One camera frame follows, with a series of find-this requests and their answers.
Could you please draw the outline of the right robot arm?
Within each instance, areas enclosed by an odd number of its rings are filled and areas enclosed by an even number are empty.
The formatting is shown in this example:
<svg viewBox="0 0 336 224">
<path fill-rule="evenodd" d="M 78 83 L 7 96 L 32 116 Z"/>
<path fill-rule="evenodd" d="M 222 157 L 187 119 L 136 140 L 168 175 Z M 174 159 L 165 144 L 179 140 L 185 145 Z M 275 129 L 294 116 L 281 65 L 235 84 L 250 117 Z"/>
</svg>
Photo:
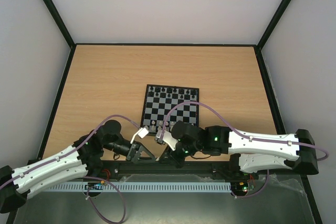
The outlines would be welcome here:
<svg viewBox="0 0 336 224">
<path fill-rule="evenodd" d="M 319 172 L 314 140 L 303 129 L 294 134 L 267 135 L 218 125 L 202 129 L 178 121 L 169 132 L 158 130 L 155 140 L 169 146 L 166 154 L 177 167 L 184 165 L 186 157 L 201 152 L 228 154 L 229 172 L 236 178 L 266 169 L 289 169 L 303 175 Z"/>
</svg>

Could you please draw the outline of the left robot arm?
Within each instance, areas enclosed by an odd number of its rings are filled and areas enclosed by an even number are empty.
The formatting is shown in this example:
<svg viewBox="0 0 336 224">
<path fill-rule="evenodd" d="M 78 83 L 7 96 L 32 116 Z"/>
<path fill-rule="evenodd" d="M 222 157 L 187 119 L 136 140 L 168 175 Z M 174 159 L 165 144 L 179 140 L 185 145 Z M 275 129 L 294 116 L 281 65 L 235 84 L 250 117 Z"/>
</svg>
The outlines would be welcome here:
<svg viewBox="0 0 336 224">
<path fill-rule="evenodd" d="M 156 160 L 142 143 L 126 140 L 121 135 L 118 121 L 108 120 L 53 156 L 20 168 L 2 167 L 1 213 L 20 208 L 28 199 L 54 185 L 99 175 L 104 150 L 124 156 L 134 164 Z"/>
</svg>

